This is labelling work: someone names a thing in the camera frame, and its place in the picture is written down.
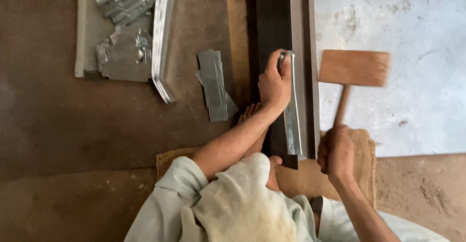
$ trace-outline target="wooden block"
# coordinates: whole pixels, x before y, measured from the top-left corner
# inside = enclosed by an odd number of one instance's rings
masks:
[[[325,50],[322,55],[320,82],[383,86],[390,53],[356,50]]]

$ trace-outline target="jute mat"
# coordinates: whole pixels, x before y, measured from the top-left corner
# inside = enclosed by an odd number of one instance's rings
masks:
[[[376,208],[376,144],[365,129],[351,130],[349,136],[354,142],[356,154],[355,178],[369,203]],[[196,150],[198,147],[183,148],[157,155],[157,181],[167,172],[175,158],[180,156],[191,158]],[[320,172],[316,160],[301,160],[298,167],[298,170],[279,168],[277,182],[283,194],[288,197],[303,194],[308,198],[322,195],[340,200],[327,175]]]

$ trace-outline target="metal edge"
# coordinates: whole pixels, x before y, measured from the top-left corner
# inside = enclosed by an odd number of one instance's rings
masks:
[[[290,0],[290,8],[296,100],[303,154],[299,159],[317,158],[320,125],[314,0]]]

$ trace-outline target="wooden mallet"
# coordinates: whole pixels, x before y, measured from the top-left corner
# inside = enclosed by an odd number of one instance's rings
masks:
[[[342,84],[333,127],[343,123],[351,85],[383,86],[387,78],[388,52],[325,50],[319,82]]]

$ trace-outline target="sleeve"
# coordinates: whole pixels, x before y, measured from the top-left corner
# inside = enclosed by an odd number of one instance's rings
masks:
[[[188,157],[179,157],[172,162],[167,173],[155,184],[155,187],[195,198],[207,184],[209,181],[196,162]]]
[[[139,210],[125,242],[178,241],[182,231],[181,209],[195,204],[208,183],[193,160],[175,159]]]

